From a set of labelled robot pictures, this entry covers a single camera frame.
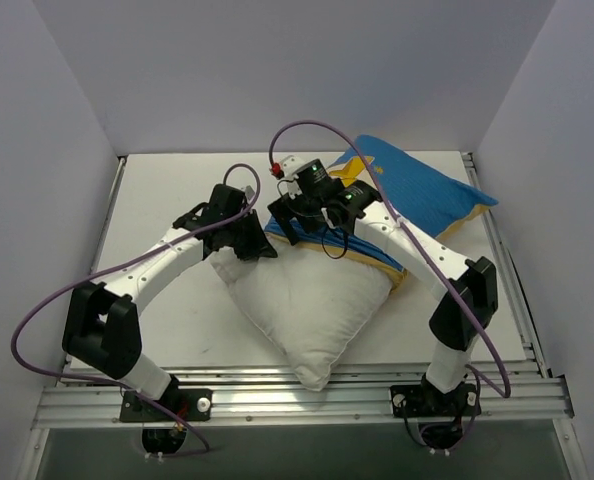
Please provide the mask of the white pillow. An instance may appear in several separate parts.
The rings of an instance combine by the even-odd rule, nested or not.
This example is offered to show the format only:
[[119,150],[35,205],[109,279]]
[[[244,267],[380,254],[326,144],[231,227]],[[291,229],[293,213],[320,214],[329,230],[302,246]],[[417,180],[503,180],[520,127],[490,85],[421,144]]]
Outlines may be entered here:
[[321,391],[406,274],[360,253],[334,260],[312,244],[267,238],[274,258],[242,261],[223,248],[209,261],[235,305],[285,357],[299,382]]

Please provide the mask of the blue Pikachu pillowcase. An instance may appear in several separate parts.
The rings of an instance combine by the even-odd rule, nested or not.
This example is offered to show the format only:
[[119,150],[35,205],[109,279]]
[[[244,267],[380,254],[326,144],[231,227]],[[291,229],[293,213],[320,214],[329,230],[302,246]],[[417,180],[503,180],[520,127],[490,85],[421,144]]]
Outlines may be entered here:
[[[356,137],[354,143],[371,164],[379,184],[393,207],[426,234],[443,240],[477,216],[498,204],[498,200],[481,190],[444,175],[396,146],[370,135]],[[363,180],[374,187],[365,165],[352,148],[348,148],[327,167],[331,177],[340,178],[345,187]],[[291,220],[300,237],[298,247],[324,253],[341,253],[341,234],[319,229],[305,232],[297,220]],[[351,236],[345,258],[376,268],[384,273],[396,290],[407,276],[404,268],[391,256],[372,244]]]

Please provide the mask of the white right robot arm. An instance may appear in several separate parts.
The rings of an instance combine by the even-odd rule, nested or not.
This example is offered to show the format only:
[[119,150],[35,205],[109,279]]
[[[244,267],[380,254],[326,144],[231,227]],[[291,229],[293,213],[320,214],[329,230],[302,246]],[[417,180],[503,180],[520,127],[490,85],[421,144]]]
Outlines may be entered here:
[[436,338],[421,400],[432,412],[457,400],[474,343],[497,308],[494,265],[456,253],[401,216],[376,180],[345,185],[320,160],[289,156],[271,165],[280,197],[268,207],[288,242],[302,232],[340,230],[394,259],[438,300],[429,327]]

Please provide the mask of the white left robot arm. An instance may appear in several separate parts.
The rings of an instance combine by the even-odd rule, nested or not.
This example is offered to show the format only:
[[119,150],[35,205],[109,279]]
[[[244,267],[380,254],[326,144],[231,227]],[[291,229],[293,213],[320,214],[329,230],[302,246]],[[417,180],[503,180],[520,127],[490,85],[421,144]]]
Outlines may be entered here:
[[208,201],[173,222],[147,258],[75,288],[63,350],[144,395],[143,408],[154,418],[171,417],[179,405],[175,381],[143,353],[139,317],[178,276],[223,248],[244,261],[277,256],[253,198],[250,187],[216,185]]

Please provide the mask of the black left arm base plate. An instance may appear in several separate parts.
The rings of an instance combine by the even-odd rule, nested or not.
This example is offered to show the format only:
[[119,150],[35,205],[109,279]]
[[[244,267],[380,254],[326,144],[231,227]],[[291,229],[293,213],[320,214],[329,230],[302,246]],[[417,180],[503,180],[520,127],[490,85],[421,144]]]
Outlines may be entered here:
[[[165,394],[158,405],[190,422],[205,422],[211,418],[213,391],[207,388],[179,389]],[[155,406],[141,400],[134,392],[125,392],[119,421],[122,423],[155,423],[172,418]]]

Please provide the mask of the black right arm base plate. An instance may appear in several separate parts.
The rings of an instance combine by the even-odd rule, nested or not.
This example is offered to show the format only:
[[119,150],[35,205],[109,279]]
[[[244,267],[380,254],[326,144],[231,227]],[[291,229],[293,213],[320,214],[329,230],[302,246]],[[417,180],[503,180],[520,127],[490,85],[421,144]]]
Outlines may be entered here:
[[392,414],[396,418],[452,418],[481,414],[477,390],[472,384],[461,383],[447,394],[424,382],[392,385],[389,394]]

